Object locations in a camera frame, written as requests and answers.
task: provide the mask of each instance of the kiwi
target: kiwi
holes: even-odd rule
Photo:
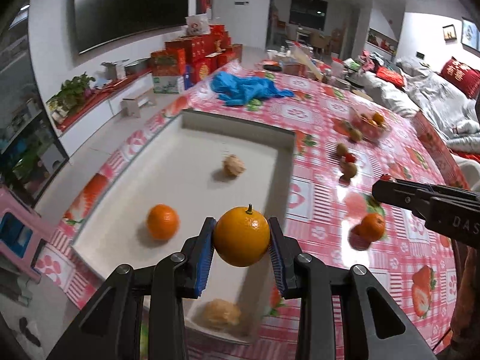
[[[356,128],[353,128],[352,130],[349,131],[350,133],[350,139],[354,142],[360,142],[363,139],[363,135],[360,132],[360,130],[357,130]]]
[[[345,145],[344,143],[339,143],[337,145],[337,149],[336,149],[335,152],[337,153],[337,156],[343,157],[344,155],[346,155],[349,152],[349,149],[348,149],[347,145]]]
[[[350,180],[357,175],[357,166],[353,162],[342,162],[341,167],[346,180]]]

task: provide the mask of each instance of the window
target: window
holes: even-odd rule
[[[327,5],[322,0],[292,0],[290,23],[323,31]]]

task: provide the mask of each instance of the pink stool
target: pink stool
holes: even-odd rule
[[[41,274],[32,268],[32,260],[40,242],[50,241],[55,228],[4,185],[0,185],[0,221],[0,253],[38,283]]]

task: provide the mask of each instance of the tablecloth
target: tablecloth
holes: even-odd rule
[[[39,255],[36,268],[54,280],[79,307],[83,307],[101,284],[70,246],[95,200],[135,155],[153,139],[165,123],[184,108],[239,117],[296,132],[296,155],[286,214],[285,235],[295,237],[303,251],[325,264],[349,268],[361,263],[368,267],[389,291],[397,304],[421,332],[427,343],[436,344],[448,329],[457,295],[457,275],[449,240],[426,230],[423,221],[409,211],[382,205],[387,237],[368,250],[355,250],[350,229],[371,209],[368,194],[383,173],[422,183],[462,185],[456,164],[446,157],[442,143],[432,135],[421,117],[410,122],[352,93],[308,79],[265,71],[245,70],[234,61],[223,70],[239,76],[260,76],[275,81],[280,89],[294,91],[294,98],[276,98],[262,105],[225,107],[212,92],[209,80],[202,81],[166,109],[147,121],[112,154],[87,184],[58,225],[57,232]],[[342,121],[349,107],[359,112],[381,112],[392,133],[374,145],[354,144],[347,138]],[[429,155],[437,156],[442,171]],[[358,175],[350,185],[339,183],[337,143],[345,143],[358,159]],[[426,315],[419,316],[412,299],[412,275],[427,266],[431,270],[431,303]],[[293,359],[299,324],[299,301],[283,300],[272,289],[259,339],[240,346],[189,334],[192,358]],[[341,326],[339,303],[334,302],[335,324]],[[337,354],[343,356],[342,330],[337,329]]]

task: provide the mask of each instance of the potted plant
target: potted plant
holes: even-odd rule
[[[82,106],[85,104],[85,100],[92,95],[90,81],[95,81],[95,78],[87,76],[86,72],[81,76],[68,79],[62,83],[60,92],[54,97],[68,109]]]

